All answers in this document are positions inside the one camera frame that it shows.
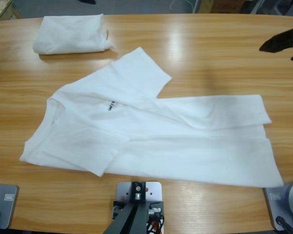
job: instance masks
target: metal mount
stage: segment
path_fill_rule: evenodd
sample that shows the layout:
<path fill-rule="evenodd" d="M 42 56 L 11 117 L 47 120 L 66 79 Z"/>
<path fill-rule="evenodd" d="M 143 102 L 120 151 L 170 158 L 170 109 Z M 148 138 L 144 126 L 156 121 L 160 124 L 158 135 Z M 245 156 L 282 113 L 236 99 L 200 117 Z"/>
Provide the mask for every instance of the metal mount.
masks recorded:
<path fill-rule="evenodd" d="M 113 204 L 114 220 L 104 234 L 164 234 L 164 204 L 159 182 L 121 182 Z"/>
<path fill-rule="evenodd" d="M 16 185 L 0 184 L 0 229 L 10 226 L 18 190 Z"/>

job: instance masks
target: white fabric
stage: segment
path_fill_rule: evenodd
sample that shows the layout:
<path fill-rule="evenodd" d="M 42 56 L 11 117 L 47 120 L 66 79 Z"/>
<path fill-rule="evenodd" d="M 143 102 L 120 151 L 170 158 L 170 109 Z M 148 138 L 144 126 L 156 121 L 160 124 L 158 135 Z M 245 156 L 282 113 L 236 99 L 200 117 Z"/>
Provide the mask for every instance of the white fabric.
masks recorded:
<path fill-rule="evenodd" d="M 63 86 L 20 160 L 98 176 L 283 185 L 260 95 L 157 99 L 170 79 L 138 48 Z"/>
<path fill-rule="evenodd" d="M 113 47 L 102 28 L 103 14 L 96 16 L 45 16 L 33 43 L 40 55 L 87 53 Z"/>

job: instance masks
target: cable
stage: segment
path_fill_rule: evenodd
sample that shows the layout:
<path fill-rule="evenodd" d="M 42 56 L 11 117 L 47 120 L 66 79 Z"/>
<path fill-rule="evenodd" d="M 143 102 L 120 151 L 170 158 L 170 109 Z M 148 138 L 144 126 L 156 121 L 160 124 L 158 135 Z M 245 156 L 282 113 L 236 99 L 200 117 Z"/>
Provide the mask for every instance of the cable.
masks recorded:
<path fill-rule="evenodd" d="M 176 1 L 179 1 L 179 0 L 173 0 L 172 2 L 171 2 L 171 4 L 169 5 L 169 9 L 170 10 L 172 10 L 172 5 L 176 2 Z M 187 3 L 189 3 L 190 5 L 191 5 L 191 7 L 192 7 L 192 11 L 194 10 L 194 6 L 193 6 L 193 4 L 190 2 L 190 1 L 188 1 L 188 0 L 180 0 L 180 1 L 185 1 L 185 2 L 187 2 Z"/>

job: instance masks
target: wooden tabletop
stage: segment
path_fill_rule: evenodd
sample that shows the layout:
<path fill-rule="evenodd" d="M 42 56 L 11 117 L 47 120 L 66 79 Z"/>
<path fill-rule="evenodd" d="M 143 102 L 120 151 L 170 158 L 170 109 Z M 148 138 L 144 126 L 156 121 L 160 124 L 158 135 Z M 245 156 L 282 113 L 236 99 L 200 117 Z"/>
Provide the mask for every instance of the wooden tabletop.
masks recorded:
<path fill-rule="evenodd" d="M 293 182 L 293 49 L 259 52 L 271 36 L 293 28 L 292 17 L 264 15 L 105 16 L 114 51 L 39 56 L 32 42 L 42 19 L 0 21 L 0 183 L 20 187 L 11 228 L 101 234 L 111 223 L 116 185 L 154 180 L 19 162 L 39 126 L 46 100 L 141 46 L 173 77 L 161 98 L 260 94 L 265 126 L 286 183 Z M 159 179 L 165 233 L 271 230 L 262 189 Z"/>

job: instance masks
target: black cable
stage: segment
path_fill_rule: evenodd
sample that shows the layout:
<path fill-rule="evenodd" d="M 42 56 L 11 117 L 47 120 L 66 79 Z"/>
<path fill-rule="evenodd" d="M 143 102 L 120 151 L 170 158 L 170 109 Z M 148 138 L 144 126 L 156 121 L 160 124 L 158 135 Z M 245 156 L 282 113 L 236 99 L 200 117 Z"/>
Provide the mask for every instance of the black cable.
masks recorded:
<path fill-rule="evenodd" d="M 293 234 L 293 228 L 284 220 L 283 217 L 278 216 L 275 218 L 277 224 L 279 224 L 288 234 Z"/>

